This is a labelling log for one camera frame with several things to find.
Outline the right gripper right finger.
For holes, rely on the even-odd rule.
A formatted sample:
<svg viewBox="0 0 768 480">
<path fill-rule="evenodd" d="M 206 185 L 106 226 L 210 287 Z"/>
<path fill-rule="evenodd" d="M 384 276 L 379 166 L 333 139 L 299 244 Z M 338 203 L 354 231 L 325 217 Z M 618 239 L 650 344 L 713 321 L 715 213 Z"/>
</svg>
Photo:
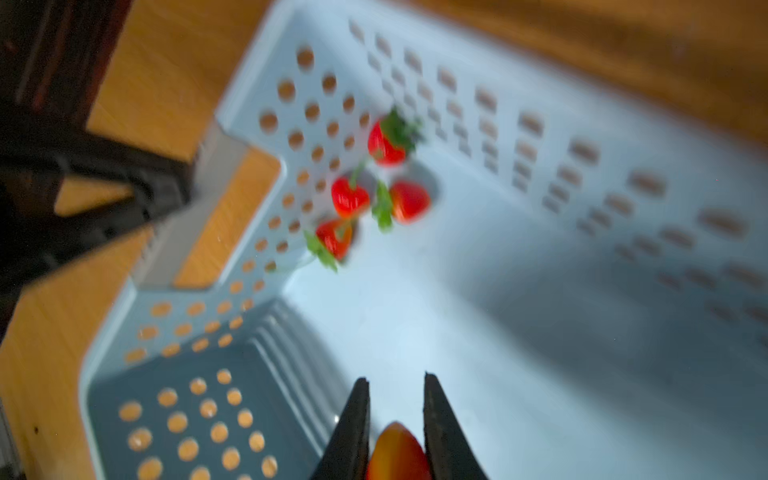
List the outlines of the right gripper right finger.
<svg viewBox="0 0 768 480">
<path fill-rule="evenodd" d="M 424 436 L 433 479 L 487 479 L 437 378 L 424 378 Z"/>
</svg>

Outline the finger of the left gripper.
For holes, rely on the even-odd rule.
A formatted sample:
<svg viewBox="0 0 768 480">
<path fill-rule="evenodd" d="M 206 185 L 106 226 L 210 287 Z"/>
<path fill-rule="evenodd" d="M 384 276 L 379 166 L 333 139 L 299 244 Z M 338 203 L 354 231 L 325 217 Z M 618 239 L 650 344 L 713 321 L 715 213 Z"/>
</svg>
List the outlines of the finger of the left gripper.
<svg viewBox="0 0 768 480">
<path fill-rule="evenodd" d="M 192 164 L 16 104 L 1 106 L 1 168 L 124 183 L 139 193 L 142 203 L 171 210 L 191 199 Z"/>
<path fill-rule="evenodd" d="M 156 219 L 156 210 L 135 199 L 78 214 L 40 217 L 1 201 L 1 334 L 11 323 L 23 287 L 65 264 Z"/>
</svg>

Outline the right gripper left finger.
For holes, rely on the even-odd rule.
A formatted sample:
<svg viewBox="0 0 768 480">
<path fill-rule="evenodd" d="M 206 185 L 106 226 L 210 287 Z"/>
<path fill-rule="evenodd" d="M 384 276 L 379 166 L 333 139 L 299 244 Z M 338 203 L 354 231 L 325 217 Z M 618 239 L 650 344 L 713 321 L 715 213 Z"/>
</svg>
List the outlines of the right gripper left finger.
<svg viewBox="0 0 768 480">
<path fill-rule="evenodd" d="M 366 378 L 358 378 L 316 469 L 316 479 L 364 480 L 369 460 L 370 393 Z"/>
</svg>

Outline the strawberry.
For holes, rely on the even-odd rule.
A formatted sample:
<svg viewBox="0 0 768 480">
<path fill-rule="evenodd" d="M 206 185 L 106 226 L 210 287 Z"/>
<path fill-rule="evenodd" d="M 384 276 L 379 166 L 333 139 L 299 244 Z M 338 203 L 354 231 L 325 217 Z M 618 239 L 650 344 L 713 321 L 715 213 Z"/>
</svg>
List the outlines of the strawberry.
<svg viewBox="0 0 768 480">
<path fill-rule="evenodd" d="M 366 479 L 431 479 L 422 446 L 402 423 L 390 423 L 377 438 L 368 461 Z"/>
</svg>

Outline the strawberries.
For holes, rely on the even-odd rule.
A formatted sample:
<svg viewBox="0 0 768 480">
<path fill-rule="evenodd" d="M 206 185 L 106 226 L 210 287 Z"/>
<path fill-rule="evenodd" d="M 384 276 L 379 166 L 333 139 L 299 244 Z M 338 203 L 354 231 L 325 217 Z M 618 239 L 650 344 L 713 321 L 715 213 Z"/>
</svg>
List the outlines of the strawberries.
<svg viewBox="0 0 768 480">
<path fill-rule="evenodd" d="M 304 233 L 306 250 L 313 261 L 336 272 L 352 247 L 357 222 L 365 215 L 370 215 L 377 228 L 386 233 L 428 212 L 432 197 L 427 187 L 415 180 L 387 182 L 368 170 L 371 165 L 404 166 L 422 140 L 422 121 L 406 119 L 397 108 L 373 123 L 367 137 L 367 156 L 331 184 L 335 216 Z"/>
</svg>

